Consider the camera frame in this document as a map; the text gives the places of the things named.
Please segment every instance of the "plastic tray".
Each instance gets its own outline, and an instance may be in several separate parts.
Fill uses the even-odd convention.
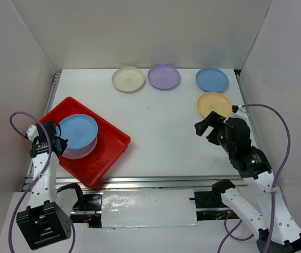
[[[78,113],[87,114],[93,117],[98,123],[97,146],[93,152],[84,158],[70,160],[60,157],[59,163],[83,185],[94,188],[96,182],[128,147],[131,139],[128,135],[70,96],[45,115],[41,119],[41,122],[61,122],[62,119]]]

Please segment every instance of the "blue plate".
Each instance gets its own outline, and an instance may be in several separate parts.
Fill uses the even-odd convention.
[[[62,139],[68,139],[67,149],[76,150],[88,146],[98,134],[98,124],[86,114],[74,114],[63,119],[59,125]]]
[[[196,74],[198,87],[204,91],[222,92],[229,86],[229,79],[223,71],[207,67]]]

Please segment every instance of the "cable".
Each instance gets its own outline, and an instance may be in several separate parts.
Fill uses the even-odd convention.
[[[230,218],[230,216],[233,215],[233,214],[234,214],[234,212],[229,213],[229,214],[227,215],[227,217],[225,218],[225,220],[224,220],[224,228],[225,228],[225,231],[229,234],[229,236],[230,236],[231,238],[235,239],[236,241],[247,241],[247,240],[250,240],[251,238],[253,238],[254,234],[250,235],[250,236],[247,237],[247,238],[243,238],[243,239],[242,239],[242,238],[237,238],[237,237],[234,237],[233,235],[231,235],[231,233],[229,232],[229,229],[228,229],[227,226],[226,226],[226,222],[227,222],[227,220]]]
[[[58,129],[59,129],[59,138],[62,136],[62,128],[61,128],[61,125],[58,123],[58,122],[56,122],[56,121],[53,121],[56,125],[57,125],[57,127],[58,127]]]
[[[84,207],[84,222],[86,221],[86,204],[85,204],[85,207]]]
[[[94,211],[94,216],[95,216],[95,217],[99,217],[99,215],[97,214],[97,211],[96,211],[95,207],[92,207],[92,209],[93,209],[93,211]]]
[[[289,131],[289,128],[287,126],[287,123],[286,121],[284,120],[284,118],[282,117],[282,115],[274,108],[272,108],[271,106],[268,106],[266,104],[244,104],[242,105],[242,107],[251,107],[251,106],[260,106],[260,107],[264,107],[264,108],[268,108],[270,109],[271,111],[273,111],[279,118],[280,120],[282,121],[284,127],[285,127],[285,130],[286,130],[286,135],[287,135],[287,148],[286,148],[286,154],[285,154],[285,157],[279,167],[279,169],[277,170],[276,172],[276,175],[275,175],[275,178],[273,180],[273,183],[272,183],[272,189],[276,187],[277,185],[277,180],[285,166],[285,163],[288,159],[288,156],[289,156],[289,152],[290,152],[290,149],[291,149],[291,134],[290,134],[290,131]],[[275,204],[276,204],[276,197],[275,197],[275,193],[274,192],[271,192],[271,220],[270,220],[270,228],[269,228],[269,233],[268,233],[268,237],[267,237],[267,240],[266,240],[266,245],[264,247],[264,251],[263,253],[267,253],[268,252],[268,249],[270,247],[270,244],[271,244],[271,238],[272,238],[272,233],[273,233],[273,227],[274,227],[274,222],[275,222]],[[231,230],[228,232],[227,228],[226,228],[226,225],[225,225],[225,229],[227,231],[227,235],[224,237],[224,239],[222,240],[222,242],[220,243],[219,247],[218,247],[218,252],[217,253],[220,253],[220,249],[222,248],[224,242],[226,241],[226,239],[228,237],[231,236],[231,234],[239,227],[239,225],[242,223],[242,220],[239,221],[239,223]]]
[[[13,127],[13,129],[19,134],[21,135],[22,137],[26,138],[26,136],[24,134],[22,134],[15,126],[14,126],[14,123],[13,123],[13,117],[15,115],[18,115],[18,114],[23,114],[23,115],[26,115],[28,116],[29,118],[33,119],[34,121],[36,121],[36,123],[42,128],[43,132],[44,132],[44,135],[45,135],[45,138],[47,140],[47,145],[48,145],[48,158],[47,158],[47,161],[46,161],[46,164],[44,165],[42,171],[41,171],[41,174],[44,174],[45,171],[47,170],[47,167],[50,163],[50,160],[51,160],[51,154],[52,154],[52,146],[51,146],[51,142],[50,142],[50,138],[49,138],[49,135],[45,129],[45,127],[43,126],[43,124],[39,121],[39,119],[37,119],[36,117],[34,117],[33,115],[31,115],[30,113],[27,113],[27,112],[14,112],[10,118],[9,118],[9,122],[10,122],[10,125]],[[12,214],[12,217],[10,219],[10,224],[9,224],[9,231],[8,231],[8,243],[9,243],[9,250],[11,253],[15,253],[15,250],[14,250],[14,246],[13,246],[13,235],[12,235],[12,232],[13,232],[13,226],[14,226],[14,221],[15,221],[15,217],[16,217],[16,214],[18,212],[18,209],[19,209],[19,206],[21,205],[21,203],[23,202],[25,196],[28,194],[28,192],[33,188],[33,186],[35,184],[37,184],[37,182],[39,181],[40,177],[36,177],[32,183],[29,185],[29,187],[24,191],[24,193],[22,194],[21,198],[19,199],[18,203],[16,204],[16,207],[14,209],[14,212]],[[72,223],[72,220],[70,218],[70,221],[71,221],[71,227],[72,227],[72,232],[73,232],[73,238],[72,238],[72,244],[71,244],[71,248],[69,250],[69,253],[72,252],[73,248],[74,248],[74,244],[75,244],[75,240],[76,240],[76,233],[75,233],[75,227]]]
[[[239,223],[223,238],[223,240],[220,242],[218,246],[217,253],[220,253],[220,249],[222,248],[223,244],[225,243],[226,239],[239,227],[240,224],[242,224],[242,220],[239,221]]]

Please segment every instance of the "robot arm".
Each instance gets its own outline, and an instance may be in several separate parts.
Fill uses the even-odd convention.
[[[279,187],[272,188],[274,175],[265,154],[251,146],[250,128],[243,108],[234,107],[235,114],[226,119],[216,112],[195,124],[196,134],[202,136],[212,127],[207,140],[221,145],[229,155],[230,163],[250,187],[262,213],[252,207],[229,180],[213,185],[219,201],[233,209],[254,234],[262,252],[271,220],[271,193],[275,192],[275,219],[269,252],[296,252],[301,250],[301,229],[290,215]]]
[[[51,159],[47,170],[42,170],[48,161],[48,146],[40,127],[30,126],[27,138],[33,142],[30,156],[34,175],[40,177],[33,186],[27,208],[19,212],[16,222],[30,249],[38,249],[55,242],[70,238],[71,224],[69,216],[73,205],[82,201],[82,191],[78,184],[68,184],[55,190],[56,170],[59,156],[63,154],[67,140],[56,136],[53,122],[43,123],[52,144]]]

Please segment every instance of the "black bracket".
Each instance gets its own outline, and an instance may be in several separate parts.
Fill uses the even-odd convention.
[[[70,238],[71,224],[69,217],[55,203],[46,201],[42,206],[19,212],[16,222],[30,249]]]
[[[196,191],[195,197],[190,200],[195,201],[196,208],[223,208],[227,207],[223,203],[219,203],[218,198],[215,199],[211,191]]]
[[[221,194],[225,193],[225,191],[230,188],[236,188],[236,187],[229,179],[224,179],[224,180],[221,180],[220,182],[213,184],[212,185],[212,194],[213,194],[213,198],[214,198],[215,202],[220,205],[222,203]]]
[[[284,245],[271,241],[268,253],[295,253],[301,251],[301,234],[300,238],[292,243],[285,241]],[[259,230],[259,239],[256,241],[259,252],[264,251],[268,237],[268,229]]]

